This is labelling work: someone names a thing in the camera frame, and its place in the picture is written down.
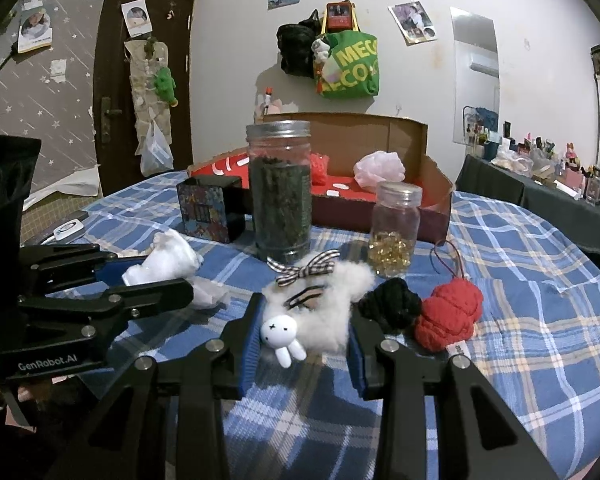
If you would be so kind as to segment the green plush on door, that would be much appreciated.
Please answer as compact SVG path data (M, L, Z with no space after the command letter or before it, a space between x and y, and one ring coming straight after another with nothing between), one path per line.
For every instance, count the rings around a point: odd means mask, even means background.
M154 88L158 98L170 107L178 105L175 96L176 83L169 67L160 67L154 77Z

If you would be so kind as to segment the photo on wall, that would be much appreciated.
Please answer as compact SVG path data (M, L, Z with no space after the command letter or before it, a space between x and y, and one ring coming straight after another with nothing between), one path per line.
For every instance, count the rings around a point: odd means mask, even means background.
M434 23L419 0L389 6L388 11L409 46L438 38Z

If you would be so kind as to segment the white fluffy bunny clip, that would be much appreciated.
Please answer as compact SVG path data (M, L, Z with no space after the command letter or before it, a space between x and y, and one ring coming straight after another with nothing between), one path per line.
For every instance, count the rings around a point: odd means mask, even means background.
M263 290L260 337L283 368L310 352L347 348L352 306L374 289L375 272L344 260L337 249L314 252L296 264L267 258L275 273Z

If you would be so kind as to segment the colourful patterned small box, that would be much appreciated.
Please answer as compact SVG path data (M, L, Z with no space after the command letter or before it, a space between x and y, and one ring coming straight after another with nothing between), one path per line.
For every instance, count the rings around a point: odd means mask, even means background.
M189 177L176 186L176 195L186 235L228 244L245 232L250 195L241 177Z

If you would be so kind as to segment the white plastic bag on door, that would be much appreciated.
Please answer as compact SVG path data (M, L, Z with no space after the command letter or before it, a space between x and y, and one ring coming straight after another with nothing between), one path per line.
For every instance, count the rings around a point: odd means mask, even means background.
M152 122L140 150L140 173L144 177L151 177L173 169L170 145L157 124Z

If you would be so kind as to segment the black knitted scrunchie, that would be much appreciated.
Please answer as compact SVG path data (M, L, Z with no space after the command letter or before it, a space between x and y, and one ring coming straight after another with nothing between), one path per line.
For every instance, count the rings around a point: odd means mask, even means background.
M384 334L410 334L422 314L422 300L403 278L389 278L358 302L358 310Z

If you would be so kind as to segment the red knitted ball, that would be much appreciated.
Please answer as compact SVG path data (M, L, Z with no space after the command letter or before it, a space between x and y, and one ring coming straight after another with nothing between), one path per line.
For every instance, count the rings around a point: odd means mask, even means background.
M454 254L454 268L438 255L438 249L448 245ZM422 310L415 323L416 341L430 352L441 352L451 344L466 341L474 334L475 324L482 315L483 294L469 281L464 272L460 252L450 240L440 240L430 250L452 274L449 283L438 285L422 300Z

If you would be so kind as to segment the white mesh bath pouf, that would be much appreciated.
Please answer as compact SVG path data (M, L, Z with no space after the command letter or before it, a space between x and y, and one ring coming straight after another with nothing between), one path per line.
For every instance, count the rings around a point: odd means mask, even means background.
M398 153L376 151L354 165L353 177L360 188L374 192L381 182L402 182L405 167Z

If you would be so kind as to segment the green tote bag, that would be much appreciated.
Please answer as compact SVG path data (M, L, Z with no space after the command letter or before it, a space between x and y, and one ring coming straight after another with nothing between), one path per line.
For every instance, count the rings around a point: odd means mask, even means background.
M352 6L353 28L341 32L326 32L325 6L321 32L312 44L315 88L325 99L367 99L379 94L377 38L362 32Z

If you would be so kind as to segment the small jar golden capsules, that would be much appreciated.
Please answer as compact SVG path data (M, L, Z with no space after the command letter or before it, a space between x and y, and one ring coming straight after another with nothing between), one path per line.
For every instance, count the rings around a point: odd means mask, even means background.
M421 203L422 189L417 185L405 182L378 184L367 259L383 278L403 275L411 265Z

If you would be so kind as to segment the wall mirror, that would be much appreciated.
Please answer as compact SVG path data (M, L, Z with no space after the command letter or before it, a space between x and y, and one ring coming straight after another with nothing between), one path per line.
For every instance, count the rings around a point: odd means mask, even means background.
M498 43L490 18L460 8L450 12L455 53L453 141L469 145L498 131Z

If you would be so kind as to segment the dark brown door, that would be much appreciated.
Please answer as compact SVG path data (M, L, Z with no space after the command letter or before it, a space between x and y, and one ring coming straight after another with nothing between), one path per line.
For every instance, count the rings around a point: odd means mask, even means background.
M194 0L104 0L93 76L95 150L102 194L144 180L140 150L150 124L166 137L176 170L194 161L189 53ZM176 107L156 95L154 77L169 67Z

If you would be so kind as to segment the red pouch above tote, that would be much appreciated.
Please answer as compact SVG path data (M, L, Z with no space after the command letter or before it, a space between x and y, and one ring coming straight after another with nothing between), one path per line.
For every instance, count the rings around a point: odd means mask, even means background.
M353 6L350 0L326 4L326 32L341 32L353 28Z

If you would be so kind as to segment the pink plush with stick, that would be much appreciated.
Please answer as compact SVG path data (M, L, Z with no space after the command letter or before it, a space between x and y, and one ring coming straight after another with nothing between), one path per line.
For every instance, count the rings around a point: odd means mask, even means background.
M268 115L278 115L282 112L283 103L280 99L273 98L273 88L266 87L262 96L257 97L253 120L263 122Z

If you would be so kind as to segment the crumpled white tissue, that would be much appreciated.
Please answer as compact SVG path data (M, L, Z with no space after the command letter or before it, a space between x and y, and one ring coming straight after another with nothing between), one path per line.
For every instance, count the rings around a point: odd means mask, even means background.
M184 278L193 287L195 310L211 310L221 304L227 307L230 292L197 275L203 263L204 257L178 231L168 229L154 235L143 262L125 270L122 281L126 286L136 286Z

